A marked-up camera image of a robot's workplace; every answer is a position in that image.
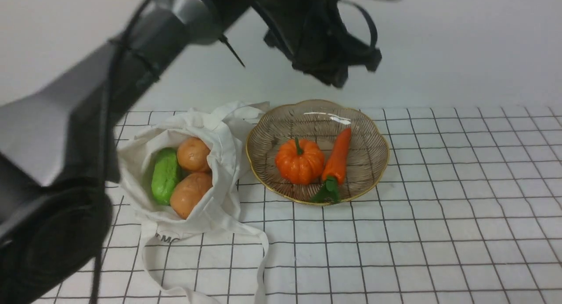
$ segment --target white tote bag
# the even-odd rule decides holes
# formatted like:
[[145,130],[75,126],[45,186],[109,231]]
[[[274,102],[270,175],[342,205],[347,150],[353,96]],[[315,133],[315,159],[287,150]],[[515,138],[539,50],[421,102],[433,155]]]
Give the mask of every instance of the white tote bag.
[[[191,109],[140,132],[119,148],[121,187],[128,194],[141,224],[139,255],[147,274],[151,275],[147,270],[144,248],[150,240],[177,242],[218,228],[250,235],[261,242],[265,255],[256,273],[254,303],[265,303],[263,269],[269,241],[263,231],[238,221],[240,202],[236,182],[249,170],[243,149],[253,125],[243,118],[257,118],[268,107],[267,102],[256,105],[231,102],[210,114]],[[189,136],[200,138],[211,149],[207,162],[213,171],[213,187],[183,220],[171,207],[159,206],[152,199],[151,178],[156,153],[162,148],[178,147]],[[184,294],[187,304],[219,303],[209,296],[179,286],[166,290],[152,275],[151,278],[162,292]]]

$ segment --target white grid mat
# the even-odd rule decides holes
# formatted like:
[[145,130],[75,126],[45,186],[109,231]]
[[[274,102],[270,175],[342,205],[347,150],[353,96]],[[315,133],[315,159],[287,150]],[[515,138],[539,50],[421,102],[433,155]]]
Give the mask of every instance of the white grid mat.
[[[241,220],[271,242],[268,304],[562,303],[562,108],[362,109],[392,146],[376,189],[319,208],[250,174]],[[174,112],[129,112],[119,140]],[[139,225],[108,188],[100,304],[181,304],[141,270]],[[164,286],[251,303],[262,248],[233,234],[147,248]],[[36,304],[87,304],[93,266]]]

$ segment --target plate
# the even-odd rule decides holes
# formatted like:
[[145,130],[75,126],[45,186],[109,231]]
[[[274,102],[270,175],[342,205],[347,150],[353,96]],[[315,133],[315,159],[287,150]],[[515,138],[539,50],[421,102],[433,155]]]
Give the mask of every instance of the plate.
[[321,188],[318,178],[309,185],[294,185],[285,180],[275,156],[279,147],[298,137],[318,144],[327,161],[337,135],[351,127],[345,182],[339,186],[341,202],[348,202],[372,190],[381,179],[390,159],[390,149],[374,121],[359,110],[344,108],[325,100],[307,100],[283,105],[264,114],[251,130],[246,154],[256,178],[269,190],[294,202],[311,205],[310,199]]

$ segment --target toy cucumber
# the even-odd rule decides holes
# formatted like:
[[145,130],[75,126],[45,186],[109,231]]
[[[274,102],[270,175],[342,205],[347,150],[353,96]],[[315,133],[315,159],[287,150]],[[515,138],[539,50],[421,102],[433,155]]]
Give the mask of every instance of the toy cucumber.
[[180,173],[175,149],[164,148],[156,154],[152,174],[152,196],[158,204],[170,205],[170,197],[180,182]]

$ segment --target brown potato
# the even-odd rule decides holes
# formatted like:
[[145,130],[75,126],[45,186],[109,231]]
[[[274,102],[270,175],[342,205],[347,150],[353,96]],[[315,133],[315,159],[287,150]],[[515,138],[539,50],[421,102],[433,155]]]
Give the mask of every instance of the brown potato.
[[187,138],[177,148],[177,162],[180,167],[190,172],[209,172],[211,168],[207,156],[211,150],[203,140],[195,137]]
[[194,172],[177,184],[170,198],[170,206],[185,220],[212,187],[213,178],[209,174]]

